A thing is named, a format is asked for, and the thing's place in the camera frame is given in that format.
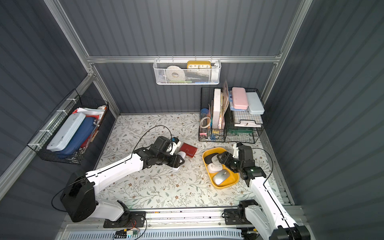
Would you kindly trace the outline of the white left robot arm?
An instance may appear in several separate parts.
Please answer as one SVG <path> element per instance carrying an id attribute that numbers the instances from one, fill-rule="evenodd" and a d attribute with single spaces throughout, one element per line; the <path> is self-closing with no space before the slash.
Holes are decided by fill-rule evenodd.
<path id="1" fill-rule="evenodd" d="M 178 151 L 180 145 L 177 138 L 158 137 L 150 146 L 138 148 L 106 167 L 73 173 L 60 197 L 72 222 L 104 219 L 114 227 L 126 226 L 132 219 L 129 208 L 122 201 L 101 199 L 98 194 L 116 181 L 154 165 L 166 165 L 178 170 L 186 157 L 185 152 Z"/>

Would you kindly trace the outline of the grey beige mouse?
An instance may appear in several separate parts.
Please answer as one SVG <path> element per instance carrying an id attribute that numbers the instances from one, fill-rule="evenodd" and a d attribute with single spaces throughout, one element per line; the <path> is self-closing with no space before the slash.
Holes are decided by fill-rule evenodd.
<path id="1" fill-rule="evenodd" d="M 213 163 L 215 164 L 223 164 L 225 162 L 226 153 L 216 154 L 213 157 Z"/>

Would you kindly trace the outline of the lilac mouse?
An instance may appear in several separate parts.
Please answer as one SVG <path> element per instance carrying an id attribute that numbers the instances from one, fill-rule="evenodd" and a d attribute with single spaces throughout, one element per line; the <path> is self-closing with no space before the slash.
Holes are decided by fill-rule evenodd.
<path id="1" fill-rule="evenodd" d="M 180 167 L 185 163 L 186 153 L 183 151 L 179 151 L 173 160 L 173 169 L 178 171 Z"/>

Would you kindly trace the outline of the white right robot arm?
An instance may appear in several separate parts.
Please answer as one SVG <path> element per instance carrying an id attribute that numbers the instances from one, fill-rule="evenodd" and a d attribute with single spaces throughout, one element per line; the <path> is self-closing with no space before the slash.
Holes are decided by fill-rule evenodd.
<path id="1" fill-rule="evenodd" d="M 280 203 L 268 183 L 269 176 L 257 167 L 253 149 L 242 143 L 234 146 L 234 153 L 227 151 L 217 159 L 233 173 L 240 174 L 254 200 L 241 201 L 238 205 L 239 219 L 251 223 L 264 240 L 310 240 L 306 226 L 300 226 Z"/>

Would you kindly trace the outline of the yellow storage tray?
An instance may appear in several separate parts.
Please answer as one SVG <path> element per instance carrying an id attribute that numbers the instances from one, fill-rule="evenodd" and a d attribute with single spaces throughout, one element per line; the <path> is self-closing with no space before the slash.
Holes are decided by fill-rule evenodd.
<path id="1" fill-rule="evenodd" d="M 229 168 L 219 162 L 219 157 L 228 153 L 224 148 L 214 148 L 203 153 L 203 162 L 209 179 L 216 189 L 225 189 L 238 183 L 239 174 L 233 173 Z"/>

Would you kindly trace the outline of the black mouse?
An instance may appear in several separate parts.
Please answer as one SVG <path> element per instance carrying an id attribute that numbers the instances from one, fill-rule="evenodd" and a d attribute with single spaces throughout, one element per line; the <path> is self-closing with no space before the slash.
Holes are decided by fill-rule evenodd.
<path id="1" fill-rule="evenodd" d="M 212 164 L 213 162 L 216 162 L 217 161 L 217 157 L 216 157 L 217 154 L 218 153 L 213 153 L 213 154 L 205 156 L 205 158 L 204 158 L 205 164 L 209 165 L 209 164 Z"/>

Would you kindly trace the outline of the white slim mouse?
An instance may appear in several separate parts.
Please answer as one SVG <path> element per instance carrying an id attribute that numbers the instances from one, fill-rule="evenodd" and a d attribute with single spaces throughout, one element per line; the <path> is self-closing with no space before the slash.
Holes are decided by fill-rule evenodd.
<path id="1" fill-rule="evenodd" d="M 208 169 L 208 172 L 210 174 L 215 174 L 215 173 L 222 171 L 223 166 L 221 164 L 216 165 L 216 164 L 212 163 L 212 164 L 207 165 L 207 169 Z"/>

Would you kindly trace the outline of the silver mouse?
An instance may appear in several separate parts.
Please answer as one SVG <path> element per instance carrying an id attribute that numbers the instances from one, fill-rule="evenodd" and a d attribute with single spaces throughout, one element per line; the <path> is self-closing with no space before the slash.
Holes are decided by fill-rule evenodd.
<path id="1" fill-rule="evenodd" d="M 230 173 L 228 170 L 221 170 L 219 172 L 217 172 L 212 180 L 213 180 L 213 183 L 217 186 L 221 185 L 225 180 L 227 180 L 228 178 L 230 177 Z"/>

